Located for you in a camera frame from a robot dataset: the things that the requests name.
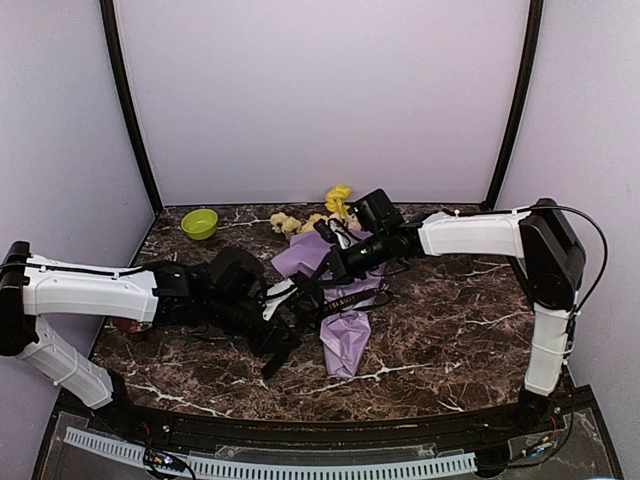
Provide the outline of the black printed ribbon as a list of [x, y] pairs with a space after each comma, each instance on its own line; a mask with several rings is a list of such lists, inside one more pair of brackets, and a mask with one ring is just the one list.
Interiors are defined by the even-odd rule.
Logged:
[[319, 333], [327, 374], [353, 378], [371, 336], [369, 313], [392, 299], [393, 293], [377, 274], [322, 289], [298, 273], [267, 291], [262, 317], [269, 322], [280, 307], [288, 308], [299, 326]]

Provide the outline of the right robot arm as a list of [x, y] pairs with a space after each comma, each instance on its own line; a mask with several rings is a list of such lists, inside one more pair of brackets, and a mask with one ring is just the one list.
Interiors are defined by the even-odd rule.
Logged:
[[438, 211], [403, 217], [378, 189], [353, 206], [367, 238], [339, 244], [343, 229], [321, 222], [318, 231], [331, 247], [300, 287], [319, 300], [325, 287], [348, 285], [393, 260], [444, 255], [494, 255], [519, 262], [520, 284], [532, 307], [534, 330], [523, 388], [535, 394], [516, 405], [510, 424], [534, 432], [549, 416], [548, 397], [556, 389], [571, 354], [576, 319], [588, 299], [580, 291], [586, 250], [567, 217], [584, 212], [541, 198], [511, 210], [461, 213]]

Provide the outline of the yellow rose stem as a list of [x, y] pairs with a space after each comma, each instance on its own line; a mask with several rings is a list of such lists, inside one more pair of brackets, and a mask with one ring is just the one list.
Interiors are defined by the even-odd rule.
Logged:
[[337, 214], [340, 218], [348, 217], [347, 200], [352, 194], [352, 189], [344, 184], [332, 187], [325, 196], [325, 207], [331, 214]]

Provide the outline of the pink wrapping paper sheet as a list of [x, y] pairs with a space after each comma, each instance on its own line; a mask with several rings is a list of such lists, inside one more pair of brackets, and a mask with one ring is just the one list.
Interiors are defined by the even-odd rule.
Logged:
[[[296, 273], [308, 276], [329, 248], [316, 232], [298, 234], [271, 263], [285, 278]], [[371, 335], [366, 308], [374, 304], [382, 278], [383, 269], [379, 267], [364, 280], [322, 290], [324, 302], [319, 314], [319, 337], [329, 376], [352, 378], [356, 375]]]

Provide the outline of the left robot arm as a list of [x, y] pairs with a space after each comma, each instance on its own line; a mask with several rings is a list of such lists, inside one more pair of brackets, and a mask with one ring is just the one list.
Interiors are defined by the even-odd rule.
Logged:
[[113, 318], [138, 327], [212, 325], [245, 341], [268, 361], [272, 377], [300, 339], [279, 319], [279, 304], [295, 285], [268, 286], [261, 262], [246, 250], [226, 247], [211, 261], [154, 261], [112, 268], [54, 261], [14, 242], [1, 262], [1, 354], [23, 361], [68, 391], [120, 436], [141, 427], [129, 405], [124, 379], [81, 354], [49, 320]]

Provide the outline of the yellow daisy bunch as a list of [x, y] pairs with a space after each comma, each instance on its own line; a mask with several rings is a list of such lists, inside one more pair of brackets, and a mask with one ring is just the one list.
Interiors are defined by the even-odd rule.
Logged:
[[306, 222], [301, 222], [293, 216], [289, 216], [284, 212], [279, 212], [270, 217], [270, 225], [275, 233], [282, 234], [287, 239], [290, 239], [292, 236], [313, 231], [315, 223], [320, 220], [327, 219], [327, 216], [313, 214]]

